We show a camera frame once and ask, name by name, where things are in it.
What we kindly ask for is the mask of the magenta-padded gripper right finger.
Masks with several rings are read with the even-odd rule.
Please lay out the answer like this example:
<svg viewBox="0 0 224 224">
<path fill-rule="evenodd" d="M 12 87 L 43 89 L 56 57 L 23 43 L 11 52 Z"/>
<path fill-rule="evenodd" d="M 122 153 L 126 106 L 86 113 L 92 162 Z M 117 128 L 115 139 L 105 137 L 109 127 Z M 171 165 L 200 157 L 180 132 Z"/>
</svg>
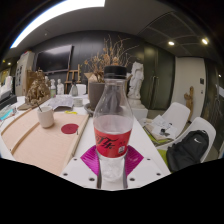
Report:
<svg viewBox="0 0 224 224">
<path fill-rule="evenodd" d="M 162 178 L 164 174 L 152 158 L 143 157 L 132 146 L 128 147 L 124 162 L 124 188 L 135 189 Z"/>
</svg>

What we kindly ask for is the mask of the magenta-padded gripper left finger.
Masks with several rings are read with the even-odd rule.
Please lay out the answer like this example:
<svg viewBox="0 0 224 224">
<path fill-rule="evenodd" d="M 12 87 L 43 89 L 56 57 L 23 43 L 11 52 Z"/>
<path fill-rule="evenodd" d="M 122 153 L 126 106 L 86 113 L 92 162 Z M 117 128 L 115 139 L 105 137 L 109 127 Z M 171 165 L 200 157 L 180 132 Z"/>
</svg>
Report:
<svg viewBox="0 0 224 224">
<path fill-rule="evenodd" d="M 84 188 L 100 188 L 100 162 L 96 146 L 81 157 L 73 157 L 61 173 L 61 177 Z"/>
</svg>

